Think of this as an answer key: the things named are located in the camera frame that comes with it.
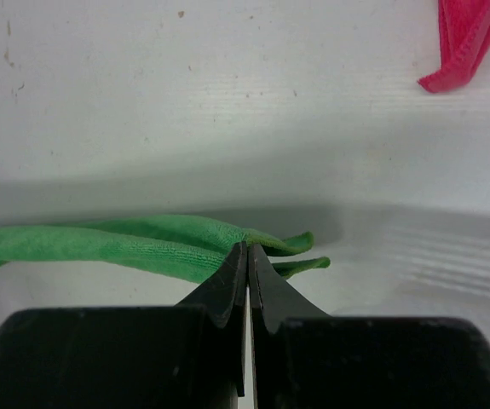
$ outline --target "red towel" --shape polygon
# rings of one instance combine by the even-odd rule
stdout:
[[[418,80],[429,92],[466,85],[490,46],[490,0],[438,0],[441,68]]]

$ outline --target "green cloth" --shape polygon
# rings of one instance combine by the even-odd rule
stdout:
[[[152,216],[0,228],[0,266],[16,261],[103,261],[201,283],[241,241],[262,245],[268,256],[294,256],[314,243],[311,233],[280,240],[206,217]],[[274,267],[288,278],[329,264],[322,257],[275,263]]]

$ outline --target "white surface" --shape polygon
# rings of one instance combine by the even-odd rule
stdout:
[[[490,52],[466,88],[424,93],[435,3],[0,0],[0,224],[185,211],[311,228],[333,267],[292,282],[322,308],[437,299],[489,323]],[[190,288],[12,264],[0,322]]]

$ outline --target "microfiber towel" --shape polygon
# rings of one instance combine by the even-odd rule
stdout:
[[[441,68],[418,80],[429,92],[466,85],[490,47],[490,0],[438,0]]]
[[[235,243],[260,244],[269,256],[310,250],[303,233],[277,239],[207,217],[165,215],[65,225],[0,228],[0,266],[6,262],[103,261],[201,283],[222,264]],[[274,263],[281,276],[326,268],[326,257]]]

